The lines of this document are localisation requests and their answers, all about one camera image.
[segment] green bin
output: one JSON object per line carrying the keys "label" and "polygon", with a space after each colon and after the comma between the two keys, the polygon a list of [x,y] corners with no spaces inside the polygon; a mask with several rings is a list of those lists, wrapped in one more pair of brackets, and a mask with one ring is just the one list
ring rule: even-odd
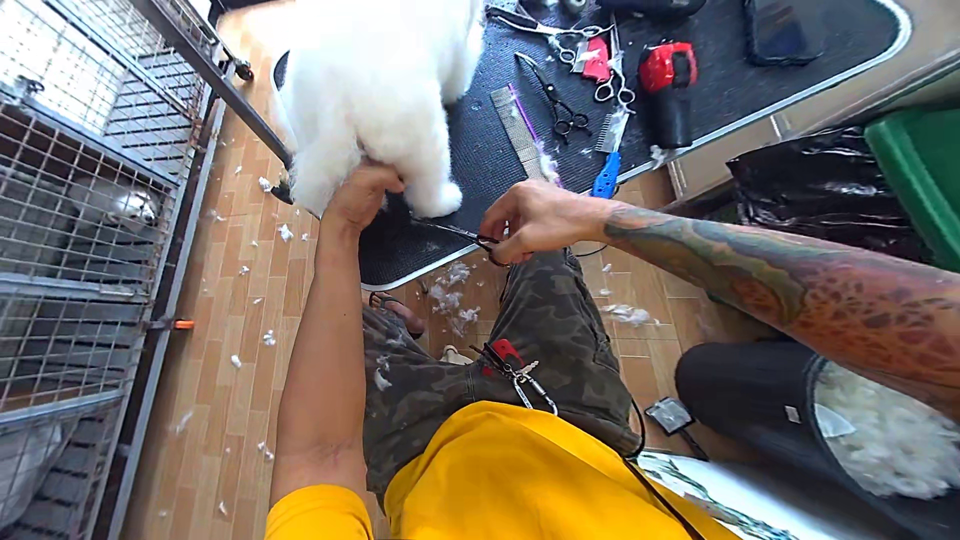
{"label": "green bin", "polygon": [[960,110],[901,110],[867,142],[936,265],[960,272]]}

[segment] smartphone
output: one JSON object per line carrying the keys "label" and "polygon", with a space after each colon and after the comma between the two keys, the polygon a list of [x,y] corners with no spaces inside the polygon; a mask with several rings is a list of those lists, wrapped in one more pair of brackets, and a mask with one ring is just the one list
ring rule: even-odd
{"label": "smartphone", "polygon": [[816,0],[745,0],[747,59],[754,65],[807,65],[824,54]]}

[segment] dog's face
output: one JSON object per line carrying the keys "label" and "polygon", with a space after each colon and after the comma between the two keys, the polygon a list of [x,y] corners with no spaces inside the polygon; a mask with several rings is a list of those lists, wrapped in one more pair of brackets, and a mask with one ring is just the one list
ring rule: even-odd
{"label": "dog's face", "polygon": [[114,203],[113,211],[107,214],[111,223],[129,225],[130,221],[133,221],[139,225],[152,227],[159,219],[159,202],[147,191],[133,190]]}

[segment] blue handle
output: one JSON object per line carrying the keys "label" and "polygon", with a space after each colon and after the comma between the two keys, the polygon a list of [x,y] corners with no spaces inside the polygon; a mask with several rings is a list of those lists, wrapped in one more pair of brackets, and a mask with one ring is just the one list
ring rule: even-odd
{"label": "blue handle", "polygon": [[610,199],[616,187],[616,173],[620,172],[620,153],[613,152],[607,156],[607,162],[593,181],[593,191],[590,195],[602,199]]}

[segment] human hand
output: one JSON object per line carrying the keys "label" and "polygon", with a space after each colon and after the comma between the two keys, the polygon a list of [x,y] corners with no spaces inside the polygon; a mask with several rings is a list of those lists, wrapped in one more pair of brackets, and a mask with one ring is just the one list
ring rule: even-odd
{"label": "human hand", "polygon": [[607,199],[527,180],[493,203],[484,214],[480,234],[500,240],[493,247],[496,261],[523,262],[534,252],[560,249],[580,240],[605,241],[603,227],[612,205]]}
{"label": "human hand", "polygon": [[404,185],[392,167],[361,165],[326,206],[321,228],[360,234],[383,205],[384,191],[400,193]]}

